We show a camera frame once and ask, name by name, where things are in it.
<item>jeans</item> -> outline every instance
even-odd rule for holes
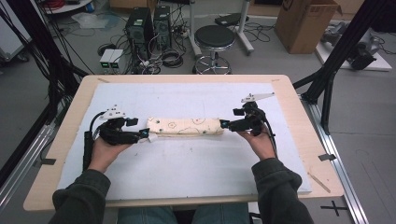
[[[199,205],[192,224],[248,224],[247,203]],[[170,207],[120,208],[117,224],[177,224]]]

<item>cream patterned fabric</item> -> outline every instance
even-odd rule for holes
[[[219,119],[148,118],[149,131],[159,136],[199,136],[222,134]]]

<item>black stool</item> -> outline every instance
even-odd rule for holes
[[[195,62],[192,72],[195,74],[231,74],[230,64],[219,57],[218,51],[229,49],[235,37],[233,31],[218,25],[199,28],[194,35],[195,43],[201,49],[210,50],[210,56],[203,56]]]

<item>round stool seat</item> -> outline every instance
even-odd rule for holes
[[[195,32],[195,43],[205,49],[227,49],[235,37],[233,31],[219,25],[208,25]]]

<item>sleeve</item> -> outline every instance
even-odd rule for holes
[[[252,167],[259,192],[259,210],[264,224],[314,223],[308,209],[298,199],[303,180],[275,158]]]
[[[72,185],[53,193],[56,213],[49,223],[102,223],[110,184],[99,171],[84,171]]]

